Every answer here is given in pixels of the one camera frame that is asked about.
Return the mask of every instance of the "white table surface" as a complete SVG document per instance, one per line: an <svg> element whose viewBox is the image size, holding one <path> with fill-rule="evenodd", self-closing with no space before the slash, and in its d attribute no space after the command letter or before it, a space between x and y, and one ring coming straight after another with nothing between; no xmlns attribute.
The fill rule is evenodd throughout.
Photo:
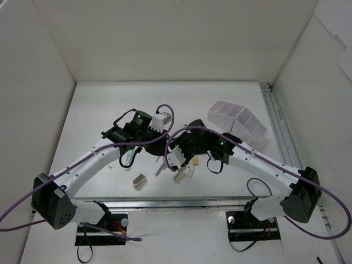
<svg viewBox="0 0 352 264"><path fill-rule="evenodd" d="M66 118L56 154L52 163L54 173L85 153L101 137L101 132L112 127L113 121L131 108L153 115L156 108L167 103L175 111L172 132L195 119L202 119L208 128L223 132L207 120L209 108L218 100L247 106L264 124L268 132L257 150L280 160L270 120L257 82L88 82L77 84ZM129 122L133 114L121 120ZM145 151L137 155L131 171L121 168L118 161L106 166L89 180L77 193L77 197L190 197L190 196L248 196L245 183L251 174L242 169L224 166L216 175L206 167L206 155L199 156L191 179L179 184L173 181L175 173L163 170L159 177L155 172L162 163ZM213 164L218 170L219 164ZM147 182L140 191L132 181L143 173ZM258 195L267 195L260 184L253 185Z"/></svg>
<svg viewBox="0 0 352 264"><path fill-rule="evenodd" d="M137 108L154 113L161 103L170 104L176 115L176 129L201 118L209 128L221 131L206 120L207 110L217 100L245 105L268 129L264 144L258 150L279 160L279 153L270 126L258 83L256 82L119 82L78 83L51 173L67 166L84 153L109 129L116 117ZM191 179L180 184L172 180L174 173L163 171L156 178L159 166L155 158L141 154L130 172L105 168L78 192L77 197L190 197L248 195L245 183L251 175L225 166L220 175L209 173L206 158L200 158ZM135 191L132 180L144 173L147 184ZM255 184L257 194L267 190ZM311 263L319 256L324 264L337 263L329 241L317 240L300 232L285 219L278 218L281 241L257 243L251 250L238 253L228 245L225 211L176 210L130 212L129 236L141 236L144 242L126 246L94 247L94 263ZM316 208L304 227L311 232L327 235ZM31 228L21 264L79 263L74 247L76 224L53 230L43 223Z"/></svg>

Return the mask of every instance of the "black mounting plate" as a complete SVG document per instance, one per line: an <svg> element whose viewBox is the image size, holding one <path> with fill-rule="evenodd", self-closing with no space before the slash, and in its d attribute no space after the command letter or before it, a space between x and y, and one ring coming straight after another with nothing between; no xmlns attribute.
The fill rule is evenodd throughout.
<svg viewBox="0 0 352 264"><path fill-rule="evenodd" d="M235 221L229 223L229 217L234 217ZM281 239L276 219L273 223L259 221L255 219L251 224L245 220L243 211L226 212L227 228L229 230L228 238L230 242L235 241L261 241L261 240L279 240Z"/></svg>
<svg viewBox="0 0 352 264"><path fill-rule="evenodd" d="M126 213L111 213L111 221L121 222L122 219L128 219ZM112 232L119 232L118 228L108 225L105 227L106 230ZM87 237L92 246L119 246L125 245L126 241L119 240L116 236L110 234L101 234L100 231L86 227ZM87 240L83 238L83 227L77 227L75 246L88 246Z"/></svg>

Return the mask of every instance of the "screw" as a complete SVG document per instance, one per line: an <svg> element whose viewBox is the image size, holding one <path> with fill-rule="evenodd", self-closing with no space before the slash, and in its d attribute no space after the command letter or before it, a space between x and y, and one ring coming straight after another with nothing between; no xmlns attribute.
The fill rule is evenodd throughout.
<svg viewBox="0 0 352 264"><path fill-rule="evenodd" d="M121 226L122 226L122 227L128 226L128 219L123 218L123 219L121 220Z"/></svg>
<svg viewBox="0 0 352 264"><path fill-rule="evenodd" d="M232 223L235 220L235 218L233 216L229 216L229 218L227 218L227 222Z"/></svg>

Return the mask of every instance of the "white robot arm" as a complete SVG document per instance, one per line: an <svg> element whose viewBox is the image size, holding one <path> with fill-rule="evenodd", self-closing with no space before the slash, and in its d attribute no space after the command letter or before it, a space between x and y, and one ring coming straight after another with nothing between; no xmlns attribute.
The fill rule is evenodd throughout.
<svg viewBox="0 0 352 264"><path fill-rule="evenodd" d="M69 222L87 222L104 227L109 218L108 208L99 202L74 200L75 194L102 168L120 159L122 155L135 147L106 147L108 145L127 142L134 142L134 145L138 145L140 143L150 154L161 156L166 144L166 135L155 143L145 144L145 142L151 142L165 134L164 126L171 120L169 113L156 113L151 117L142 111L136 111L132 122L126 123L123 129L117 126L117 122L114 122L114 127L102 133L103 138L70 166L49 177L42 173L35 179L34 188L64 173L33 194L32 207L54 229L63 228Z"/></svg>
<svg viewBox="0 0 352 264"><path fill-rule="evenodd" d="M164 125L170 121L171 115L167 113L157 113L151 117L142 111L136 111L132 122L126 123L123 129L114 122L115 126L106 133L102 133L103 138L72 165L50 177L41 174L35 179L34 187L37 187L50 178L62 174L68 168L75 167L33 194L33 208L54 229L63 228L69 222L87 222L104 228L110 217L108 208L99 202L76 201L74 196L103 167L121 159L125 153L134 148L134 146L109 148L105 146L121 142L139 142L148 153L156 156L163 156L165 148L170 145L172 150L167 151L165 162L174 169L187 165L195 155L208 154L211 159L242 168L272 184L281 192L280 195L253 199L245 207L245 212L259 221L286 215L299 222L309 221L321 191L257 158L255 150L233 135L224 133L226 137L235 141L236 145L222 139L219 134L201 132L197 129L184 132L175 139L171 137L171 143L167 143L167 138L164 137L163 140L153 144L142 144L164 134ZM189 126L205 127L201 120L196 120ZM278 166L285 166L263 154L261 156ZM318 182L317 174L311 168L301 171L285 166L285 169Z"/></svg>

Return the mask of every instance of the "red wire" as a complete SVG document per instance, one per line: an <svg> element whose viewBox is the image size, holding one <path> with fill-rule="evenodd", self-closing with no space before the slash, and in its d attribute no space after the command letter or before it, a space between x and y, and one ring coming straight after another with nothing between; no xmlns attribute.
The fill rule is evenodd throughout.
<svg viewBox="0 0 352 264"><path fill-rule="evenodd" d="M116 227L117 229L119 229L122 234L126 234L126 231L123 230L123 228L121 227L121 224L120 224L119 222L117 222L117 221L111 221L111 225L112 225L113 227Z"/></svg>
<svg viewBox="0 0 352 264"><path fill-rule="evenodd" d="M270 226L270 223L268 221L267 221L267 224L268 224L268 227L269 227L268 236L270 236L270 234L271 234L271 226Z"/></svg>

